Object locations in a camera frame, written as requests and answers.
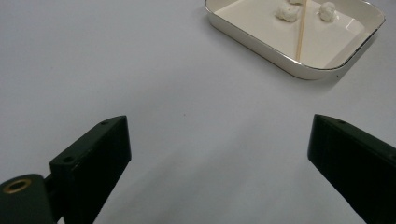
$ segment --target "wooden skewer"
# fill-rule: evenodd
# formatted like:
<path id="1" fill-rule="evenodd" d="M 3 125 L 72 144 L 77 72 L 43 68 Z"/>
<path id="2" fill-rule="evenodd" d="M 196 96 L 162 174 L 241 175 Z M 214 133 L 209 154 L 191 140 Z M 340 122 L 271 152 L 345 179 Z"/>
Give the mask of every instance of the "wooden skewer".
<path id="1" fill-rule="evenodd" d="M 296 53 L 296 60 L 299 62 L 301 57 L 301 48 L 303 45 L 303 35 L 304 35 L 304 24 L 305 24 L 305 12 L 306 12 L 306 5 L 309 0 L 303 1 L 303 12 L 300 19 L 300 32 L 298 35 L 298 43 L 297 43 L 297 53 Z"/>

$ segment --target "black object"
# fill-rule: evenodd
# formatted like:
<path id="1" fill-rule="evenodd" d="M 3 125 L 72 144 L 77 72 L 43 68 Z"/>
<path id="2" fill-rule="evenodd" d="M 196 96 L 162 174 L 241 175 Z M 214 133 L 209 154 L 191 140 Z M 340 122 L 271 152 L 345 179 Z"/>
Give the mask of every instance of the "black object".
<path id="1" fill-rule="evenodd" d="M 315 115 L 308 159 L 366 223 L 396 222 L 396 148 L 340 119 Z"/>
<path id="2" fill-rule="evenodd" d="M 50 163 L 51 175 L 0 186 L 1 224 L 91 224 L 131 160 L 127 118 L 94 126 Z"/>

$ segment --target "white lump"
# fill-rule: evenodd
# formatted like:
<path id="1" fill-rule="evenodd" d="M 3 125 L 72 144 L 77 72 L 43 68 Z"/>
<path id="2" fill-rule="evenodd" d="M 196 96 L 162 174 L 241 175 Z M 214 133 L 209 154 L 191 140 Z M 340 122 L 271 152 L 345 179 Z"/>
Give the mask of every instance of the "white lump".
<path id="1" fill-rule="evenodd" d="M 276 16 L 285 21 L 296 21 L 298 19 L 298 12 L 300 8 L 291 6 L 287 3 L 282 3 L 276 11 Z"/>
<path id="2" fill-rule="evenodd" d="M 319 16 L 324 21 L 334 21 L 335 19 L 335 5 L 331 2 L 323 3 L 319 9 Z"/>
<path id="3" fill-rule="evenodd" d="M 291 4 L 302 4 L 304 0 L 289 0 Z"/>

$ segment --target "rectangular dish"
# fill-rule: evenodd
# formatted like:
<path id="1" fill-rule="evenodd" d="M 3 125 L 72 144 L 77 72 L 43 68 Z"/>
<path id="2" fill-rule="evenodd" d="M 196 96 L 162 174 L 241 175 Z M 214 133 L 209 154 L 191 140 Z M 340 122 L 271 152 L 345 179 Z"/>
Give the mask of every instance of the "rectangular dish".
<path id="1" fill-rule="evenodd" d="M 318 9 L 327 1 L 308 1 L 299 62 L 300 19 L 287 22 L 275 16 L 287 0 L 205 0 L 205 6 L 210 23 L 226 35 L 296 77 L 319 79 L 343 75 L 385 21 L 381 10 L 361 0 L 332 0 L 336 19 L 323 21 Z"/>

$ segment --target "gray surface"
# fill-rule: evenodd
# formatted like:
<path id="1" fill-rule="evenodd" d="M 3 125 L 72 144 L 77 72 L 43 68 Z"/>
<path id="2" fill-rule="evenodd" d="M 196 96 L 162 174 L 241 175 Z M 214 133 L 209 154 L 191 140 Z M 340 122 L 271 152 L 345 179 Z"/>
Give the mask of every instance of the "gray surface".
<path id="1" fill-rule="evenodd" d="M 95 223 L 363 223 L 306 158 L 314 114 L 396 146 L 396 4 L 342 78 L 292 77 L 203 0 L 0 3 L 0 181 L 127 115 L 133 159 Z"/>

